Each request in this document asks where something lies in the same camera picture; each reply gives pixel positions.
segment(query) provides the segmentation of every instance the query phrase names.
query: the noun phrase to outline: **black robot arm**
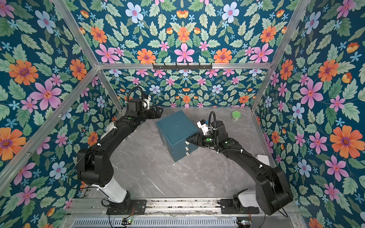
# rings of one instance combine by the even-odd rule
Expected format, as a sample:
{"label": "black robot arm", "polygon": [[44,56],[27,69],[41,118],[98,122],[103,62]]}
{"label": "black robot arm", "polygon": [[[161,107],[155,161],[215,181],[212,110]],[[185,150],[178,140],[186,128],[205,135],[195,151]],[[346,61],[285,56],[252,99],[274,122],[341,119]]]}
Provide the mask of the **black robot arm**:
{"label": "black robot arm", "polygon": [[[233,138],[229,138],[222,121],[215,120],[215,113],[211,112],[208,126],[212,126],[211,135],[196,133],[188,139],[188,142],[200,147],[214,148],[218,153],[224,154],[227,158],[235,161],[241,166],[256,183],[256,200],[260,208],[267,214],[272,215],[293,201],[293,195],[284,172],[279,168],[260,162],[248,153]],[[242,205],[235,202],[237,211]]]}

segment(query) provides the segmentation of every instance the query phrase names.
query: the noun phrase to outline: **small blue flower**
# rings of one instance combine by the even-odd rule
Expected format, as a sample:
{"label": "small blue flower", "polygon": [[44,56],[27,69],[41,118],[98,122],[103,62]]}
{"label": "small blue flower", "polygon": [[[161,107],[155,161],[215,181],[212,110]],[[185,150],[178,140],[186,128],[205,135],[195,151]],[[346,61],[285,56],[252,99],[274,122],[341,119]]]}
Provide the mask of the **small blue flower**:
{"label": "small blue flower", "polygon": [[356,51],[356,52],[355,52],[355,54],[354,54],[353,56],[350,56],[350,59],[352,59],[352,60],[351,60],[351,62],[353,62],[353,61],[355,61],[355,60],[356,60],[356,61],[359,61],[359,57],[360,57],[360,56],[362,56],[362,54],[359,54],[359,55],[358,55],[358,52]]}
{"label": "small blue flower", "polygon": [[338,120],[335,120],[335,122],[337,123],[336,126],[339,126],[340,125],[341,127],[342,127],[342,124],[345,123],[344,121],[342,121],[341,117],[338,118]]}
{"label": "small blue flower", "polygon": [[171,14],[171,20],[175,22],[177,20],[176,15]]}
{"label": "small blue flower", "polygon": [[222,14],[224,14],[224,12],[222,11],[222,8],[219,11],[217,10],[217,14],[218,14],[218,16],[222,16]]}
{"label": "small blue flower", "polygon": [[14,125],[18,125],[16,123],[16,119],[10,120],[10,119],[6,119],[6,121],[8,122],[7,124],[5,124],[5,127],[10,126],[10,128],[13,128]]}
{"label": "small blue flower", "polygon": [[39,177],[39,174],[41,173],[42,171],[40,171],[39,169],[37,169],[37,171],[34,171],[33,174],[34,176],[33,177]]}
{"label": "small blue flower", "polygon": [[77,16],[77,19],[79,19],[80,21],[84,21],[85,20],[85,18],[83,18],[81,14],[79,14],[79,15],[76,14],[76,16]]}
{"label": "small blue flower", "polygon": [[19,108],[20,103],[16,103],[15,101],[13,101],[12,104],[9,104],[9,107],[13,107],[13,110],[15,110],[16,108]]}
{"label": "small blue flower", "polygon": [[13,49],[12,47],[10,47],[10,43],[4,43],[3,41],[1,41],[1,43],[4,45],[3,49],[6,49],[8,51],[10,51],[10,49]]}
{"label": "small blue flower", "polygon": [[37,222],[37,220],[39,219],[38,216],[39,216],[39,214],[33,215],[33,219],[30,222],[35,224]]}

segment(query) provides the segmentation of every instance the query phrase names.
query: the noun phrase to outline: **vent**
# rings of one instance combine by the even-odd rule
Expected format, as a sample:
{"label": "vent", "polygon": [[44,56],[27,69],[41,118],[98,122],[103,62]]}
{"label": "vent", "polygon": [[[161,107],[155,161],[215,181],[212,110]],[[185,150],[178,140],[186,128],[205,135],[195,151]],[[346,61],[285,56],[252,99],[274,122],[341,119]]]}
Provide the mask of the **vent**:
{"label": "vent", "polygon": [[[110,218],[113,227],[124,227],[123,218]],[[170,218],[170,217],[136,217],[129,227],[226,227],[233,228],[237,226],[237,220],[232,218],[216,217],[191,217],[191,218]],[[81,227],[110,227],[108,218],[77,218],[72,228]]]}

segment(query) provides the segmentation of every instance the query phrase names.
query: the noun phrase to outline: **light blue flower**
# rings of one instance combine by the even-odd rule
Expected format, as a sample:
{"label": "light blue flower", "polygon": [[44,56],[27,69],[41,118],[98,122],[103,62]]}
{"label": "light blue flower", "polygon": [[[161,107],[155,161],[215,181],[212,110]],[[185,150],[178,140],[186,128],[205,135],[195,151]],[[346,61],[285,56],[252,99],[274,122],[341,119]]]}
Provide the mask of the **light blue flower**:
{"label": "light blue flower", "polygon": [[176,15],[171,14],[171,20],[175,22],[177,20]]}
{"label": "light blue flower", "polygon": [[340,125],[341,127],[342,127],[342,124],[345,123],[344,121],[342,121],[341,117],[338,118],[338,120],[335,120],[335,122],[337,123],[336,126],[339,126]]}
{"label": "light blue flower", "polygon": [[38,216],[39,216],[39,214],[33,215],[33,219],[30,222],[35,224],[37,222],[37,220],[39,219]]}
{"label": "light blue flower", "polygon": [[10,119],[6,119],[6,121],[8,122],[7,124],[5,124],[5,127],[10,126],[10,128],[13,128],[14,125],[18,125],[16,123],[16,119],[10,120]]}
{"label": "light blue flower", "polygon": [[353,61],[355,61],[355,60],[356,60],[356,61],[359,61],[359,57],[360,57],[360,56],[362,56],[362,54],[359,54],[359,55],[358,55],[358,52],[356,51],[356,52],[355,52],[355,54],[354,54],[353,56],[350,56],[350,59],[352,59],[352,60],[351,60],[351,62],[353,62]]}
{"label": "light blue flower", "polygon": [[20,103],[13,101],[12,104],[9,104],[9,107],[13,107],[13,110],[15,110],[16,108],[19,108],[19,105],[20,105]]}
{"label": "light blue flower", "polygon": [[13,47],[10,47],[10,43],[4,43],[3,41],[1,41],[1,43],[4,45],[3,49],[6,49],[8,51],[10,51],[10,49],[13,49]]}

